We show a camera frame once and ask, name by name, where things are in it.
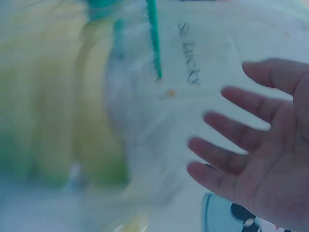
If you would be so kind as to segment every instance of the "cartoon character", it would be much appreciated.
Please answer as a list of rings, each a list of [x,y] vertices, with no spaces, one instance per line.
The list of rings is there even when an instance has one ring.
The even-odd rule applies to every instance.
[[[202,217],[203,232],[291,232],[214,194],[205,195]]]

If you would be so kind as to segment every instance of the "hand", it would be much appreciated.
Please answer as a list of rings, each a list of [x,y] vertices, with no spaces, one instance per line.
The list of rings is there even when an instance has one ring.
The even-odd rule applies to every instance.
[[[218,113],[204,121],[248,151],[241,155],[199,138],[189,148],[209,165],[191,163],[200,184],[282,228],[309,231],[309,65],[272,59],[243,64],[245,73],[294,100],[267,98],[227,87],[222,95],[271,125],[256,130]]]

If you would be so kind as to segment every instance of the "plastic bag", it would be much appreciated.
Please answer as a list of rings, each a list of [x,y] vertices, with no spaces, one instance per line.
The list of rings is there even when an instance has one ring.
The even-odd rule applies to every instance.
[[[131,217],[131,208],[166,202],[179,186],[166,151],[173,111],[143,104],[134,87],[135,75],[157,78],[149,4],[97,3],[3,3],[4,231],[82,231],[93,224],[92,203],[117,212],[103,230],[120,211]]]

